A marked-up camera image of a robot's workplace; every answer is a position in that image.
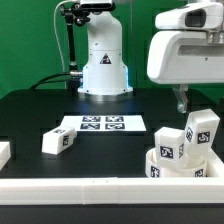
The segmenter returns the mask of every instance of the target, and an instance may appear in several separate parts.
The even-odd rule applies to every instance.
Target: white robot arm
[[[127,0],[116,2],[122,4]],[[74,21],[77,26],[87,24],[88,63],[83,68],[82,86],[78,88],[83,98],[114,101],[133,91],[128,85],[127,66],[122,61],[122,26],[110,13],[114,9],[112,0],[80,0],[71,9],[64,10],[65,16],[66,12],[72,14],[69,23]],[[73,66],[76,65],[73,58],[70,73],[76,74],[77,66]]]
[[[147,73],[173,84],[178,110],[186,112],[188,84],[224,82],[223,4],[202,1],[161,13],[152,39]]]

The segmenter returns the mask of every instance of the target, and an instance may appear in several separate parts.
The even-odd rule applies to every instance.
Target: white box
[[[74,128],[59,126],[43,135],[42,152],[57,155],[71,146],[76,136]]]
[[[211,110],[191,112],[185,127],[185,152],[205,155],[211,149],[220,118]]]
[[[11,157],[9,142],[0,142],[0,170],[5,166]]]
[[[159,167],[178,170],[184,162],[184,130],[163,127],[155,133]]]

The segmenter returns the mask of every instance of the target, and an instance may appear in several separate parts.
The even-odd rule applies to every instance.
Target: green wall
[[[15,4],[14,1],[1,1],[0,98],[13,90],[27,89],[41,78],[62,71],[53,27],[53,13],[59,2],[20,0]],[[129,67],[129,81],[133,87],[167,87],[156,85],[148,79],[148,49],[152,36],[157,32],[155,16],[184,4],[186,1],[180,0],[135,0],[132,6],[118,5],[112,13],[123,26],[123,60]],[[68,65],[66,27],[59,13],[57,23]],[[75,27],[74,35],[77,61],[82,68],[87,62],[86,27]],[[40,88],[64,88],[64,84],[48,84]],[[203,92],[204,86],[200,86],[200,90]],[[214,100],[220,97],[206,91],[205,94]]]

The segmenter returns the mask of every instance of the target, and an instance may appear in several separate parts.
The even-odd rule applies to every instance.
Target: black tabletop
[[[222,106],[200,92],[190,90],[188,98],[190,111],[211,108],[222,118]],[[0,141],[10,141],[12,151],[0,178],[146,177],[145,154],[155,146],[154,133],[161,127],[185,128],[188,113],[181,114],[176,108],[177,100],[170,89],[137,89],[130,98],[103,103],[80,99],[66,90],[11,92],[0,100]],[[141,115],[146,131],[78,132],[74,144],[59,155],[42,153],[43,134],[59,126],[66,115]],[[221,159],[224,158],[222,135],[221,119],[213,144]],[[162,223],[168,217],[170,221],[165,223],[211,223],[208,221],[216,216],[224,218],[223,207],[214,204],[1,206],[0,214],[4,223],[13,223],[13,218],[7,216],[10,212],[15,214],[14,218],[26,215],[31,221],[38,216],[35,211],[42,215],[39,221],[45,223],[49,221],[47,214],[60,223],[63,218],[57,211],[67,217],[68,223]],[[205,219],[207,211],[212,218]]]

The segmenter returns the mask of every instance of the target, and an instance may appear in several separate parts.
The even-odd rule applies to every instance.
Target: marker sheet
[[[65,116],[61,126],[76,131],[146,131],[142,116]]]

